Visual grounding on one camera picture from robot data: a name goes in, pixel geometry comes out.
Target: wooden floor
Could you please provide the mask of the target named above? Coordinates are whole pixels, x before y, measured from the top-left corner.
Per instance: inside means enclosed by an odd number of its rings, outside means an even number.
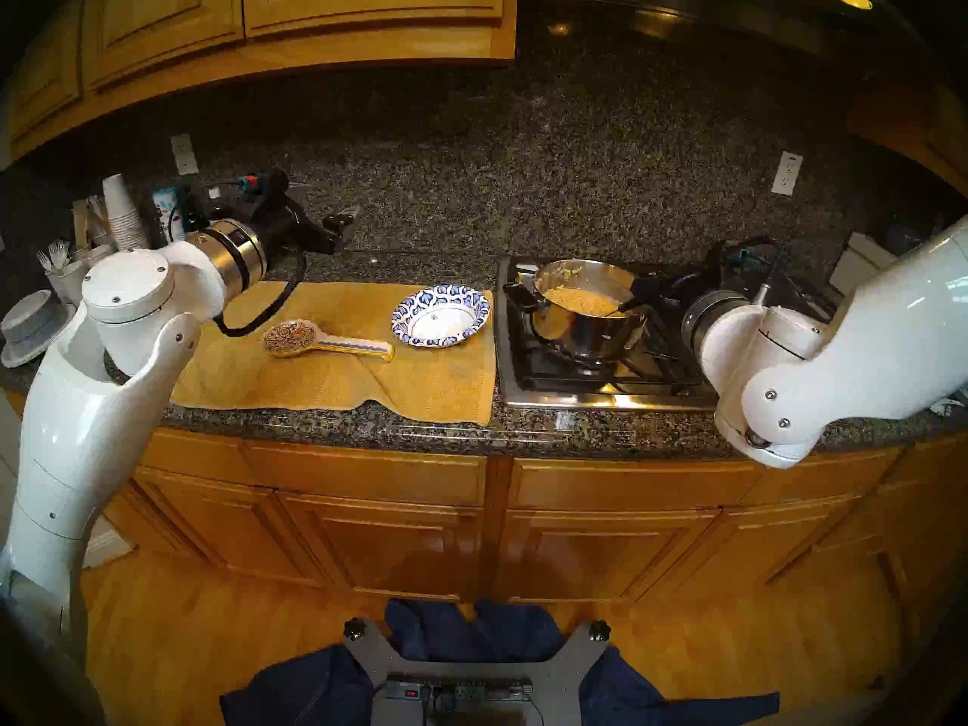
[[[114,724],[221,724],[218,697],[259,669],[339,642],[380,598],[243,578],[136,550],[82,579],[88,675]],[[781,581],[702,607],[552,607],[606,619],[625,660],[669,699],[781,693],[782,709],[863,690],[900,666],[897,602],[870,562],[842,579]]]

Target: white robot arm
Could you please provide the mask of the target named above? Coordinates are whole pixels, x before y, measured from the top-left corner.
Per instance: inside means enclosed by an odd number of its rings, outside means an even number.
[[[88,273],[83,304],[41,363],[23,413],[0,596],[81,665],[78,578],[91,527],[144,452],[201,322],[265,266],[256,232],[230,220],[161,250],[113,254]],[[106,356],[130,376],[124,384]]]
[[[719,432],[773,467],[800,462],[836,419],[930,406],[968,380],[968,216],[860,285],[829,325],[738,307],[699,356]]]

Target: blue cloth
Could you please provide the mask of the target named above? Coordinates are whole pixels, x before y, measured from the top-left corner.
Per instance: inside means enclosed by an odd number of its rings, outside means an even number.
[[[456,606],[390,600],[385,619],[400,655],[432,661],[544,661],[564,645],[540,606],[478,601],[466,622]],[[369,726],[373,686],[343,646],[270,666],[243,689],[221,697],[226,726],[327,724]],[[586,726],[681,726],[748,723],[779,710],[778,692],[731,700],[670,702],[611,646],[579,688]]]

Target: electrical outlet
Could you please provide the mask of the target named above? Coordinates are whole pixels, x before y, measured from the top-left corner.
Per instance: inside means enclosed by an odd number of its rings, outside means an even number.
[[[188,133],[171,136],[171,152],[175,154],[175,166],[178,166],[178,173],[199,173],[199,164],[195,161],[195,151],[192,150],[192,139],[188,137]]]
[[[773,179],[772,191],[778,195],[793,195],[793,186],[797,183],[797,174],[800,173],[800,164],[803,162],[804,157],[784,150],[783,155],[780,156],[776,178]]]

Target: stainless steel pot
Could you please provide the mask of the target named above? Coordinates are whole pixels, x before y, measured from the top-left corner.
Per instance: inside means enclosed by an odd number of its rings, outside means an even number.
[[[551,289],[584,289],[624,304],[632,298],[635,276],[615,265],[591,259],[549,262],[534,273],[532,286],[505,284],[508,299],[531,313],[531,327],[545,341],[579,361],[607,361],[621,357],[634,342],[633,334],[646,319],[645,307],[636,307],[606,318],[565,309],[545,295]]]

